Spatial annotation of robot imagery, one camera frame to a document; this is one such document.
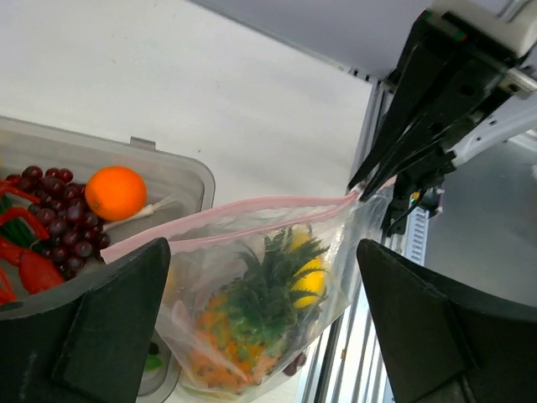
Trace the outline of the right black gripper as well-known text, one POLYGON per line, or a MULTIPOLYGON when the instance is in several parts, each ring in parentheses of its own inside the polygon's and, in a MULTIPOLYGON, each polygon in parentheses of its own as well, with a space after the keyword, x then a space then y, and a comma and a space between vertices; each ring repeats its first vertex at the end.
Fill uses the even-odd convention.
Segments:
POLYGON ((454 124, 492 95, 503 71, 524 63, 524 56, 454 12, 427 8, 406 39, 404 63, 376 141, 347 186, 351 190, 373 174, 362 191, 363 201, 423 159, 454 124), (450 65, 453 50, 476 60, 450 65))

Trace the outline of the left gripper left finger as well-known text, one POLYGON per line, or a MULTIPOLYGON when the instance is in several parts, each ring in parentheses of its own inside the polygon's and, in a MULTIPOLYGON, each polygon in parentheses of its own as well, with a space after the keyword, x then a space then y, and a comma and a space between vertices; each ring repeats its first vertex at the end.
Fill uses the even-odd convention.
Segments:
POLYGON ((170 263, 157 238, 1 308, 3 402, 134 402, 170 263))

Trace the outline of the clear zip top bag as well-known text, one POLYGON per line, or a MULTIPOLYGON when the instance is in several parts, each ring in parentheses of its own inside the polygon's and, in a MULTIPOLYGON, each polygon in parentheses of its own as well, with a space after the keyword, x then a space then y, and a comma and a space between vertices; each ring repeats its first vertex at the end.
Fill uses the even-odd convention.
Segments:
POLYGON ((111 263, 156 238, 171 252, 155 323, 184 402, 248 402, 352 303, 358 243, 378 234, 393 183, 371 196, 266 196, 149 228, 102 251, 111 263))

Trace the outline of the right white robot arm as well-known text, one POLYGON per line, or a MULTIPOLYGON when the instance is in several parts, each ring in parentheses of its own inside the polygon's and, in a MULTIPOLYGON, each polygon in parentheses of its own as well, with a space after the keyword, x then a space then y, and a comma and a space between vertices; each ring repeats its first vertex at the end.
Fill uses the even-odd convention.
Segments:
POLYGON ((391 103, 347 187, 366 201, 393 186, 381 225, 392 235, 448 174, 535 126, 535 2, 510 1, 500 13, 472 1, 432 3, 383 86, 391 103))

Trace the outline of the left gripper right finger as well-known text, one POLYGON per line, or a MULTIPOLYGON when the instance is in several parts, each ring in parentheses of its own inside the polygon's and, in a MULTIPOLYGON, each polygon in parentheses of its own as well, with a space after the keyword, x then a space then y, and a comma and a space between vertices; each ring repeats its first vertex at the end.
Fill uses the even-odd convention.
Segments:
POLYGON ((363 239, 357 262, 397 402, 534 402, 536 309, 363 239))

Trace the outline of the orange spiky pineapple fruit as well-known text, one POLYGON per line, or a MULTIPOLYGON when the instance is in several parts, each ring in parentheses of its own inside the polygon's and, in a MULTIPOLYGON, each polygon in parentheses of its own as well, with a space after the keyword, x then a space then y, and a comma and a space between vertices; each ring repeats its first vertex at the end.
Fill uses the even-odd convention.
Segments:
POLYGON ((196 318, 195 335, 205 343, 189 353, 195 380, 211 390, 234 395, 271 375, 297 340, 300 327, 316 320, 319 301, 297 310, 292 291, 297 271, 315 257, 315 241, 292 250, 293 228, 263 238, 263 249, 241 243, 236 253, 245 273, 215 291, 196 318))

